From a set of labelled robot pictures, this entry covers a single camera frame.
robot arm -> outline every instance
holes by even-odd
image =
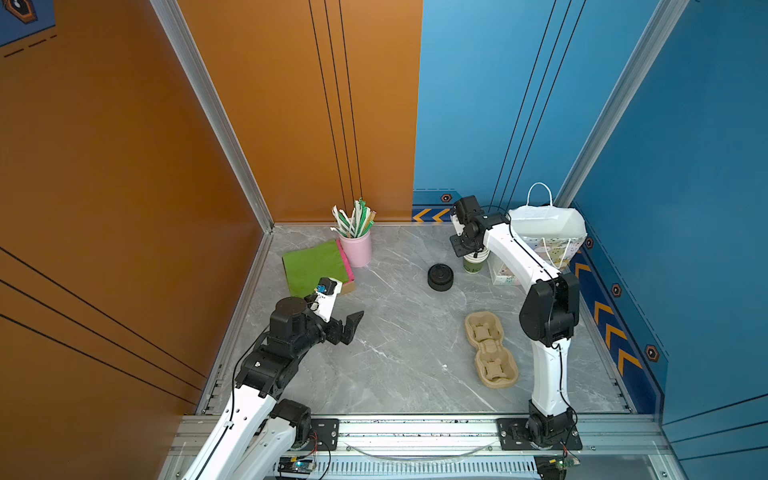
[[[352,342],[363,312],[347,316],[345,324],[331,317],[341,286],[338,280],[322,278],[312,295],[277,302],[269,330],[259,336],[243,361],[224,412],[184,480],[261,479],[292,445],[306,442],[309,407],[277,400],[312,346],[325,341],[333,345]],[[267,418],[256,443],[243,458]]]
[[[455,203],[451,222],[457,233],[451,237],[457,257],[487,248],[504,261],[527,293],[520,324],[534,353],[528,430],[536,445],[556,445],[575,425],[566,385],[568,347],[578,325],[578,279],[543,261],[501,214],[487,215],[475,197]]]

orange wall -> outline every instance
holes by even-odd
[[[2,476],[153,478],[262,232],[149,2],[55,14],[0,48]]]
[[[275,221],[409,220],[420,0],[179,3]]]

cable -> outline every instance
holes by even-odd
[[[245,355],[248,355],[250,350],[257,343],[261,344],[262,341],[264,341],[264,336],[265,336],[265,333],[266,333],[266,329],[268,329],[268,328],[270,328],[269,325],[264,327],[264,330],[262,330],[261,333],[259,334],[259,336],[256,337],[256,339],[253,341],[253,343],[250,344],[250,346],[246,349],[245,353],[243,353],[243,355],[235,362],[235,366],[232,369],[232,406],[230,407],[230,422],[232,422],[232,419],[234,418],[234,415],[235,415],[235,372],[237,371],[237,364],[239,364],[240,362],[243,361],[243,359],[245,358]],[[224,438],[224,436],[227,434],[227,431],[230,428],[231,427],[229,427],[229,428],[225,427],[224,428],[224,433],[221,434],[221,437],[219,437],[219,441],[216,442],[216,445],[214,446],[214,449],[210,451],[210,455],[208,455],[208,458],[205,459],[205,463],[203,464],[203,468],[200,469],[200,473],[197,474],[197,477],[195,477],[195,480],[200,478],[200,475],[203,474],[203,472],[205,471],[205,466],[208,465],[208,462],[210,461],[211,457],[213,457],[214,453],[216,453],[216,448],[219,446],[219,444],[221,443],[221,440]]]
[[[568,434],[565,436],[565,441],[562,442],[562,444],[563,444],[563,452],[565,453],[565,455],[563,455],[563,458],[565,458],[565,456],[567,456],[567,453],[568,453],[568,449],[565,447],[565,444],[568,443],[568,439],[571,437],[571,433],[573,432],[574,428],[576,428],[576,424],[578,423],[578,415],[576,413],[576,409],[574,409],[571,406],[571,404],[568,403],[568,400],[566,400],[565,396],[563,395],[563,372],[564,372],[564,367],[563,367],[563,349],[562,349],[562,346],[560,346],[560,345],[558,345],[558,353],[560,353],[560,398],[562,398],[563,402],[565,403],[565,405],[567,405],[568,408],[571,409],[571,412],[573,412],[573,416],[574,416],[574,424],[571,425],[571,427],[568,429]]]
[[[544,39],[547,36],[547,30],[549,30],[549,22],[552,20],[552,12],[554,12],[554,6],[558,3],[558,0],[552,2],[552,10],[549,11],[549,18],[547,19],[547,26],[544,28],[544,34],[541,36],[541,42],[538,44],[538,51],[536,52],[536,59],[533,62],[533,68],[531,68],[531,75],[528,77],[528,85],[525,86],[525,93],[523,94],[523,101],[520,102],[520,110],[518,111],[518,117],[515,119],[515,126],[512,128],[512,135],[509,136],[509,144],[507,145],[507,153],[504,154],[504,161],[502,161],[502,168],[498,171],[498,179],[496,180],[496,186],[493,189],[493,196],[491,197],[491,203],[496,198],[496,190],[498,189],[498,182],[502,181],[502,174],[504,173],[504,165],[507,163],[507,156],[509,155],[509,148],[512,146],[512,139],[515,138],[515,131],[518,129],[518,122],[520,121],[520,114],[523,112],[523,105],[525,105],[525,98],[528,96],[528,89],[531,87],[531,80],[533,79],[533,72],[536,70],[536,64],[538,63],[538,56],[541,54],[541,47],[544,45]],[[512,170],[515,169],[515,162],[512,162]]]
[[[68,289],[66,286],[64,286],[64,285],[61,285],[61,284],[60,284],[59,282],[57,282],[56,280],[53,280],[51,277],[49,277],[48,275],[44,274],[44,273],[43,273],[43,272],[41,272],[40,270],[38,270],[38,269],[34,268],[34,267],[33,267],[32,265],[30,265],[29,263],[26,263],[24,260],[20,259],[19,257],[17,257],[16,255],[14,255],[13,253],[11,253],[11,252],[7,251],[5,248],[3,248],[3,247],[0,247],[0,252],[3,252],[3,253],[5,253],[6,255],[8,255],[9,257],[11,257],[13,260],[16,260],[17,262],[19,262],[21,265],[24,265],[24,266],[26,266],[27,268],[29,268],[29,269],[30,269],[30,270],[32,270],[33,272],[37,273],[39,276],[42,276],[42,277],[43,277],[43,278],[45,278],[47,281],[49,281],[49,282],[53,283],[54,285],[56,285],[56,286],[57,286],[57,287],[59,287],[60,289],[64,290],[66,293],[69,293],[69,294],[70,294],[70,295],[72,295],[74,298],[76,298],[76,299],[80,300],[82,303],[85,303],[86,305],[88,305],[89,307],[91,307],[93,310],[96,310],[97,312],[99,312],[101,315],[104,315],[104,316],[106,316],[108,319],[112,320],[113,322],[115,322],[115,323],[116,323],[116,324],[118,324],[119,326],[121,326],[121,327],[123,327],[124,329],[126,329],[127,331],[129,331],[129,332],[133,333],[135,336],[139,337],[139,338],[140,338],[140,339],[142,339],[143,341],[145,341],[145,342],[149,343],[149,344],[150,344],[150,345],[152,345],[154,348],[156,348],[156,349],[160,350],[162,353],[165,353],[165,354],[166,354],[166,355],[168,355],[170,358],[172,358],[172,359],[176,360],[176,361],[177,361],[177,362],[179,362],[181,365],[183,365],[183,366],[186,366],[188,369],[192,370],[193,372],[195,372],[195,373],[196,373],[196,374],[198,374],[199,376],[203,377],[204,379],[208,378],[208,377],[207,377],[207,376],[205,376],[204,374],[202,374],[202,373],[198,372],[197,370],[193,369],[191,366],[187,365],[186,363],[182,362],[181,360],[179,360],[179,359],[178,359],[178,358],[176,358],[175,356],[171,355],[170,353],[166,352],[165,350],[163,350],[163,349],[162,349],[162,348],[160,348],[159,346],[155,345],[154,343],[152,343],[151,341],[149,341],[149,340],[148,340],[148,339],[146,339],[145,337],[143,337],[143,336],[139,335],[139,333],[137,333],[137,332],[135,332],[134,330],[132,330],[132,329],[128,328],[128,326],[124,325],[123,323],[120,323],[120,322],[118,322],[118,321],[117,321],[117,320],[116,320],[114,317],[112,317],[112,316],[110,316],[110,315],[106,314],[106,312],[105,312],[105,311],[103,311],[103,310],[100,310],[100,309],[99,309],[99,308],[97,308],[97,307],[96,307],[96,306],[95,306],[93,303],[90,303],[90,302],[88,302],[86,299],[84,299],[83,297],[79,296],[78,294],[76,294],[76,293],[75,293],[75,292],[73,292],[72,290]]]
[[[512,193],[509,196],[509,201],[507,201],[507,208],[509,208],[509,204],[512,202],[512,196],[515,195],[515,189],[518,187],[518,182],[520,181],[520,175],[523,173],[523,168],[525,168],[525,161],[528,159],[528,154],[531,153],[531,146],[533,145],[534,140],[536,140],[536,133],[538,132],[538,127],[541,125],[541,119],[544,118],[544,112],[547,110],[547,105],[549,104],[549,98],[552,95],[552,91],[554,90],[554,84],[558,81],[558,76],[560,75],[560,69],[563,67],[563,62],[565,61],[565,55],[568,54],[568,48],[571,47],[571,40],[574,38],[574,33],[576,33],[576,27],[578,27],[578,21],[581,20],[581,13],[584,11],[584,6],[587,4],[587,0],[584,0],[584,3],[581,4],[581,10],[579,10],[578,17],[576,18],[576,23],[574,24],[574,29],[571,31],[571,37],[568,39],[568,43],[565,45],[565,52],[563,52],[563,58],[560,59],[560,65],[558,66],[558,72],[554,75],[554,80],[552,81],[552,86],[549,88],[549,93],[547,94],[547,101],[544,102],[544,108],[541,109],[541,116],[538,118],[538,123],[536,124],[536,129],[533,132],[533,137],[531,137],[531,143],[528,144],[528,150],[525,152],[525,157],[523,158],[523,163],[520,166],[520,171],[518,172],[518,178],[515,180],[515,186],[512,188]]]
[[[520,155],[520,149],[523,146],[523,141],[525,140],[525,134],[528,133],[528,126],[531,124],[531,119],[533,118],[533,112],[536,110],[536,104],[538,103],[538,96],[541,93],[541,88],[544,87],[544,81],[547,79],[547,72],[549,71],[549,65],[552,63],[552,57],[554,57],[554,51],[558,48],[558,42],[560,41],[560,34],[563,32],[563,25],[565,25],[565,19],[568,17],[568,12],[571,10],[571,3],[573,0],[568,0],[568,7],[565,9],[565,15],[563,15],[563,21],[560,22],[560,29],[558,30],[558,36],[554,38],[554,45],[552,45],[552,52],[549,54],[549,60],[547,60],[547,67],[544,69],[544,74],[541,76],[541,83],[538,84],[538,91],[536,91],[536,98],[533,100],[533,107],[531,107],[531,114],[528,116],[528,121],[525,122],[525,129],[523,130],[523,135],[520,137],[520,144],[518,145],[518,151],[515,153],[515,161],[512,162],[512,166],[514,167],[515,163],[518,161],[518,155]],[[499,200],[499,203],[504,201],[504,195],[507,193],[507,187],[509,187],[509,181],[512,178],[512,171],[509,171],[509,175],[507,176],[507,183],[504,185],[504,190],[502,191],[502,198]]]
[[[230,410],[230,422],[232,422],[232,418],[234,418],[235,415],[235,374],[237,373],[237,364],[243,361],[245,355],[248,355],[254,346],[257,344],[260,345],[264,341],[264,337],[266,336],[266,329],[268,328],[270,328],[269,325],[264,327],[264,330],[259,333],[259,336],[256,337],[253,343],[250,344],[250,346],[245,350],[245,353],[243,353],[243,355],[235,362],[235,366],[232,368],[232,406]]]
[[[357,130],[355,129],[355,108],[352,106],[352,82],[349,80],[349,60],[346,57],[346,35],[344,35],[344,14],[339,0],[339,19],[341,20],[341,39],[344,43],[344,65],[346,65],[346,86],[349,88],[349,111],[352,112],[352,136],[355,139],[355,159],[357,161],[357,181],[360,184],[360,196],[362,197],[362,175],[360,174],[360,155],[357,151]]]
[[[339,100],[339,117],[341,118],[341,134],[344,138],[344,154],[346,155],[346,173],[349,174],[349,191],[352,192],[352,199],[355,200],[355,187],[352,183],[352,167],[349,165],[349,149],[346,147],[346,128],[344,127],[344,112],[341,109],[341,94],[339,93],[339,76],[336,74],[336,56],[333,54],[333,36],[331,35],[331,21],[328,18],[328,1],[323,0],[323,4],[326,7],[326,25],[328,25],[328,41],[331,44],[331,61],[333,62],[333,78],[336,80],[336,98]]]
[[[328,473],[328,468],[331,468],[331,448],[326,444],[326,449],[328,449],[328,465],[326,465],[326,470],[323,472],[323,476],[319,478],[319,480],[323,480],[326,477],[326,473]]]
[[[323,76],[323,61],[320,59],[320,43],[317,41],[317,29],[315,28],[315,15],[312,13],[312,2],[306,0],[310,6],[310,18],[312,19],[312,31],[315,32],[315,46],[317,47],[317,61],[320,63],[320,78],[323,80],[323,93],[326,96],[326,110],[328,110],[328,124],[331,127],[331,140],[333,141],[333,153],[336,155],[336,169],[339,171],[339,186],[341,186],[341,198],[346,205],[346,195],[344,195],[344,182],[341,179],[341,165],[339,164],[339,152],[336,150],[336,135],[333,134],[333,121],[331,121],[331,106],[328,103],[328,91],[326,90],[326,78]]]
[[[216,453],[216,449],[219,448],[219,444],[222,440],[224,440],[224,436],[229,432],[229,429],[227,427],[224,427],[224,433],[221,434],[221,437],[219,437],[219,441],[216,442],[216,445],[214,445],[214,449],[210,451],[210,455],[208,455],[208,458],[205,459],[205,463],[203,464],[203,468],[200,469],[200,471],[197,473],[197,477],[194,478],[194,480],[198,480],[200,478],[200,475],[205,472],[205,468],[208,466],[208,462],[210,462],[210,459],[214,456],[214,453]]]
[[[129,349],[129,348],[126,348],[126,347],[122,346],[120,343],[117,343],[117,342],[115,342],[114,340],[112,340],[112,339],[110,339],[110,338],[108,338],[108,337],[106,337],[106,336],[104,336],[104,335],[101,335],[101,334],[100,334],[99,332],[97,332],[96,330],[94,330],[94,329],[92,329],[92,328],[89,328],[88,326],[86,326],[86,325],[84,325],[84,324],[82,324],[82,323],[78,322],[77,320],[73,319],[72,317],[70,317],[70,316],[68,316],[68,315],[65,315],[65,314],[63,314],[62,312],[60,312],[60,311],[56,310],[54,307],[52,307],[52,306],[48,305],[47,303],[45,303],[45,302],[43,302],[43,301],[41,301],[41,300],[38,300],[38,299],[34,298],[34,297],[33,297],[32,295],[30,295],[29,293],[26,293],[25,291],[23,291],[23,290],[20,290],[19,288],[16,288],[15,286],[11,285],[10,283],[6,282],[5,280],[3,280],[3,279],[0,279],[0,283],[2,283],[3,285],[5,285],[5,286],[6,286],[6,287],[8,287],[8,288],[11,288],[11,289],[15,290],[16,292],[19,292],[21,295],[23,295],[23,296],[26,296],[26,297],[27,297],[27,298],[29,298],[30,300],[32,300],[32,301],[34,301],[34,302],[36,302],[36,303],[38,303],[38,304],[40,304],[40,305],[44,306],[44,307],[45,307],[45,308],[47,308],[48,310],[51,310],[53,313],[57,313],[59,316],[63,316],[65,319],[69,320],[70,322],[74,323],[74,324],[75,324],[75,325],[77,325],[77,326],[80,326],[80,327],[82,327],[83,329],[86,329],[88,332],[91,332],[91,333],[93,333],[93,334],[94,334],[94,335],[96,335],[97,337],[99,337],[99,338],[101,338],[101,339],[104,339],[104,340],[107,340],[109,343],[111,343],[112,345],[116,346],[117,348],[119,348],[119,349],[122,349],[122,350],[124,350],[125,352],[128,352],[128,353],[130,353],[131,355],[135,356],[136,358],[138,358],[138,359],[140,359],[140,360],[143,360],[143,361],[145,361],[146,363],[149,363],[150,365],[152,365],[152,366],[153,366],[153,367],[155,367],[156,369],[159,369],[159,370],[161,370],[161,371],[163,371],[163,372],[166,372],[168,375],[170,375],[170,376],[174,377],[175,379],[178,379],[178,380],[180,380],[181,382],[184,382],[184,383],[186,383],[187,385],[189,385],[190,387],[192,387],[192,388],[194,388],[194,389],[200,390],[201,392],[203,391],[201,388],[199,388],[199,387],[197,387],[197,386],[195,386],[195,385],[193,385],[193,384],[189,383],[187,380],[185,380],[185,379],[182,379],[182,378],[181,378],[181,377],[179,377],[178,375],[174,375],[173,373],[169,372],[168,370],[164,369],[163,367],[159,366],[158,364],[156,364],[156,363],[153,363],[153,362],[151,362],[151,361],[149,361],[149,360],[145,359],[143,356],[139,355],[138,353],[134,352],[133,350],[131,350],[131,349]]]

green napkin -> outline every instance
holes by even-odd
[[[286,269],[288,290],[292,296],[305,297],[311,294],[317,282],[324,276],[335,278],[342,284],[349,282],[349,275],[335,240],[321,243],[314,248],[285,253],[283,266]]]

blue panel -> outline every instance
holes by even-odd
[[[635,343],[587,251],[587,247],[583,246],[570,265],[579,279],[581,295],[597,323],[598,332],[619,370],[637,413],[656,415],[660,410],[661,392],[648,373],[643,347]]]
[[[671,442],[768,420],[768,396],[664,425]]]
[[[768,423],[672,444],[679,459],[768,445]]]
[[[32,4],[38,19],[27,24],[11,15],[4,4],[5,2],[0,4],[0,47],[50,28],[56,23],[53,17],[53,0],[34,0]]]
[[[558,0],[555,6],[495,203],[520,145],[505,204],[510,197],[582,0],[573,0],[566,16],[568,3]],[[544,181],[557,193],[656,4],[657,0],[586,3],[525,162],[514,206],[525,202],[535,181]],[[476,195],[481,205],[490,203],[551,9],[551,1],[425,0],[415,189],[451,188]],[[531,196],[534,204],[547,200],[543,189]]]
[[[689,3],[577,196],[668,351],[665,422],[768,392],[766,25]]]
[[[686,460],[681,465],[690,480],[705,478],[765,478],[768,449]]]

